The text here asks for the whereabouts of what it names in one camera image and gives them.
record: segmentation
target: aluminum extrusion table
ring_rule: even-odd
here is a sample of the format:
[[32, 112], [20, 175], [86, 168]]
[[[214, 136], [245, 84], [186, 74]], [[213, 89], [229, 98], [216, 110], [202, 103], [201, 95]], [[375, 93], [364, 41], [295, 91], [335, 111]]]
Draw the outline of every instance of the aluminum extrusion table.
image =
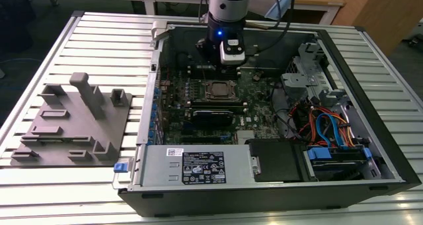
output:
[[[194, 18], [108, 13], [70, 17], [12, 113], [0, 129], [0, 224], [409, 224], [423, 221], [423, 186], [380, 196], [337, 210], [308, 210], [198, 217], [142, 218], [117, 196], [129, 174], [112, 168], [9, 168], [12, 151], [38, 107], [44, 84], [68, 85], [73, 72], [86, 72], [101, 92], [124, 88], [133, 94], [120, 157], [132, 157], [145, 92], [156, 19], [194, 22]], [[365, 32], [353, 27], [292, 24], [325, 29], [388, 130], [423, 180], [423, 103]], [[329, 69], [340, 86], [333, 69]]]

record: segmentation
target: motherboard chip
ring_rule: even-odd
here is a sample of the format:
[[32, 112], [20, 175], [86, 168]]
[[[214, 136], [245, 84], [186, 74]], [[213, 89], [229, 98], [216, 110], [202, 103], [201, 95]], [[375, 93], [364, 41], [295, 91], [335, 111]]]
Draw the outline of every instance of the motherboard chip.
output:
[[205, 83], [205, 99], [213, 102], [236, 101], [233, 81], [208, 81]]
[[224, 82], [213, 82], [210, 84], [210, 93], [214, 96], [226, 96], [228, 95], [228, 85]]

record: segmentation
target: blue latch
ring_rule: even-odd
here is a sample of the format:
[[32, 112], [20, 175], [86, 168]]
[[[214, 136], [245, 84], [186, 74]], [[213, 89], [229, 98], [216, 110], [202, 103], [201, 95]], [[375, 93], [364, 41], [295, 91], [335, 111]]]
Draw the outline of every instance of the blue latch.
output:
[[113, 172], [128, 173], [128, 163], [114, 163]]
[[329, 148], [327, 147], [313, 147], [307, 151], [308, 158], [313, 159], [331, 159]]
[[364, 147], [363, 152], [364, 152], [365, 158], [369, 159], [372, 155], [371, 155], [371, 151], [367, 147]]

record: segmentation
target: power supply label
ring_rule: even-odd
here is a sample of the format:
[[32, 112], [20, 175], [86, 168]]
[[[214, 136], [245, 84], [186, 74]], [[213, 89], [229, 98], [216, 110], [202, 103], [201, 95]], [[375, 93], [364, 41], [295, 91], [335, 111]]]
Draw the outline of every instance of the power supply label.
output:
[[225, 183], [222, 152], [182, 153], [182, 183]]

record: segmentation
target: motherboard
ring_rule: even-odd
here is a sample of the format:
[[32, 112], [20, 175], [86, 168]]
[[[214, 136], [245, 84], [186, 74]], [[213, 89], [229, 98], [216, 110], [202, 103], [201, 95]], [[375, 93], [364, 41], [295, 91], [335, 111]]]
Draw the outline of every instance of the motherboard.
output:
[[269, 104], [273, 78], [261, 76], [262, 72], [238, 67], [234, 79], [210, 80], [205, 74], [192, 79], [186, 71], [166, 69], [164, 143], [244, 144], [245, 139], [278, 138]]

